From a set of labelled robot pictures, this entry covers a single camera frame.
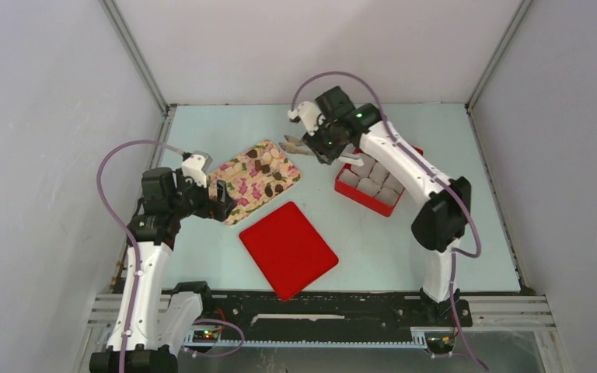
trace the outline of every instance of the gray wall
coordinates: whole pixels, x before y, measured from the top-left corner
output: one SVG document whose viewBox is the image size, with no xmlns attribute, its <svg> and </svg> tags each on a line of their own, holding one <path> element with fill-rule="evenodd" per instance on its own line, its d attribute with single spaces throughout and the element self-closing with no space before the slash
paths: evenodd
<svg viewBox="0 0 597 373">
<path fill-rule="evenodd" d="M 160 118 L 98 1 L 0 1 L 0 372 L 70 371 L 124 241 L 97 166 Z M 150 151 L 107 168 L 122 215 Z"/>
<path fill-rule="evenodd" d="M 537 1 L 473 117 L 528 279 L 597 371 L 597 2 Z"/>
</svg>

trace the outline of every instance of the white wall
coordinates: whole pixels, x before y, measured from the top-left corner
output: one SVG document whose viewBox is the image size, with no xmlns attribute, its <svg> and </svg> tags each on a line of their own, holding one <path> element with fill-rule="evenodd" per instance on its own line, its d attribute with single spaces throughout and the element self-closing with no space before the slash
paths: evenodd
<svg viewBox="0 0 597 373">
<path fill-rule="evenodd" d="M 97 166 L 160 118 L 98 1 L 0 2 L 0 372 L 70 371 L 124 241 Z M 107 168 L 120 214 L 150 151 Z"/>
<path fill-rule="evenodd" d="M 530 282 L 597 371 L 597 2 L 536 2 L 474 117 Z"/>
<path fill-rule="evenodd" d="M 118 3 L 171 103 L 289 103 L 327 70 L 359 74 L 385 102 L 464 103 L 520 0 Z M 343 86 L 369 100 L 359 85 Z"/>
</svg>

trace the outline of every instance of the white block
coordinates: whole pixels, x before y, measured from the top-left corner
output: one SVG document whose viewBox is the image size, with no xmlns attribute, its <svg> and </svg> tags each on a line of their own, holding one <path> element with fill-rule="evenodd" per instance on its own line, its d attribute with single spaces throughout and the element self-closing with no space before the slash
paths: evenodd
<svg viewBox="0 0 597 373">
<path fill-rule="evenodd" d="M 375 196 L 377 200 L 380 200 L 381 202 L 389 206 L 393 206 L 395 202 L 397 202 L 397 199 L 399 199 L 399 197 L 400 195 L 396 191 L 385 187 L 381 188 L 379 194 L 376 194 Z"/>
<path fill-rule="evenodd" d="M 374 197 L 381 190 L 381 186 L 374 183 L 372 179 L 365 177 L 364 179 L 361 179 L 356 189 L 367 194 L 368 196 Z"/>
<path fill-rule="evenodd" d="M 383 185 L 383 182 L 386 181 L 390 172 L 384 167 L 380 162 L 377 162 L 374 167 L 372 167 L 372 171 L 369 173 L 369 178 L 374 181 L 374 183 L 378 184 L 379 186 Z"/>
<path fill-rule="evenodd" d="M 345 169 L 344 171 L 342 171 L 340 179 L 338 180 L 340 180 L 342 183 L 347 184 L 350 187 L 355 188 L 358 186 L 358 183 L 360 182 L 360 177 L 358 177 L 358 175 L 349 171 L 348 169 Z"/>
<path fill-rule="evenodd" d="M 352 166 L 351 171 L 360 177 L 367 177 L 376 164 L 376 160 L 363 153 L 361 153 L 361 158 L 363 161 L 362 166 Z"/>
<path fill-rule="evenodd" d="M 401 191 L 403 190 L 403 185 L 401 185 L 400 181 L 392 174 L 388 175 L 386 181 L 383 182 L 383 186 L 386 188 L 390 188 L 396 191 L 397 193 L 401 193 Z"/>
</svg>

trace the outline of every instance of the floral placemat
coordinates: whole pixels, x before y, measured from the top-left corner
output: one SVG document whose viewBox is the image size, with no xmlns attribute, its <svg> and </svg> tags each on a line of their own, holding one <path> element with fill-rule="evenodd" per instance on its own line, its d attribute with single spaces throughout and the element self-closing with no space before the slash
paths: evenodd
<svg viewBox="0 0 597 373">
<path fill-rule="evenodd" d="M 234 225 L 300 179 L 294 163 L 273 142 L 264 140 L 210 173 L 209 194 L 216 195 L 216 180 L 227 182 L 237 205 L 225 223 Z"/>
</svg>

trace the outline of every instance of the red box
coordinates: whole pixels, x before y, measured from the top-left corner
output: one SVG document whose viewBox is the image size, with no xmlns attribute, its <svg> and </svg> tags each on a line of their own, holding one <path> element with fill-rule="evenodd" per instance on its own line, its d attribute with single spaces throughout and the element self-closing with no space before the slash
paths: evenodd
<svg viewBox="0 0 597 373">
<path fill-rule="evenodd" d="M 415 150 L 417 150 L 420 154 L 423 154 L 422 149 L 415 148 Z M 351 198 L 352 200 L 355 200 L 359 204 L 361 204 L 371 210 L 374 210 L 383 216 L 389 217 L 390 215 L 393 214 L 393 210 L 395 209 L 395 206 L 397 205 L 397 203 L 399 203 L 404 189 L 402 189 L 400 196 L 399 196 L 399 198 L 397 198 L 397 201 L 395 201 L 394 205 L 391 206 L 389 204 L 384 204 L 380 200 L 377 200 L 376 198 L 374 198 L 372 196 L 368 196 L 367 194 L 362 193 L 360 190 L 357 190 L 356 188 L 341 182 L 340 175 L 342 175 L 342 173 L 344 172 L 345 169 L 351 169 L 351 165 L 344 165 L 344 167 L 342 167 L 340 172 L 337 173 L 337 177 L 335 178 L 335 191 Z"/>
</svg>

